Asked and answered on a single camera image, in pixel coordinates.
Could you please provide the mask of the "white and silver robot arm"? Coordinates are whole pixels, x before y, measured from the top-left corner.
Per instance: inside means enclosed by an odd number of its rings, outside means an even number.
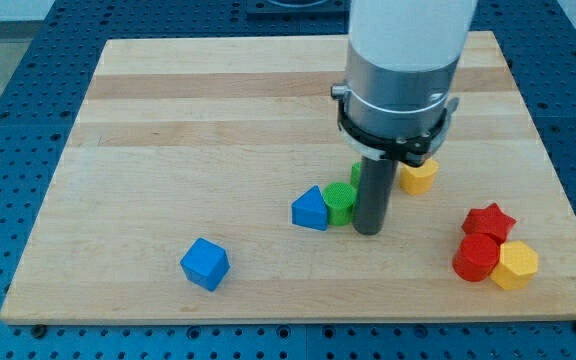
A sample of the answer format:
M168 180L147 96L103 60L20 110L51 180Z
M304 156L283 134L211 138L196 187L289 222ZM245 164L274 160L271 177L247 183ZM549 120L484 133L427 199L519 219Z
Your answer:
M338 127L362 156L421 166L444 142L449 91L476 0L353 0L347 61L331 88Z

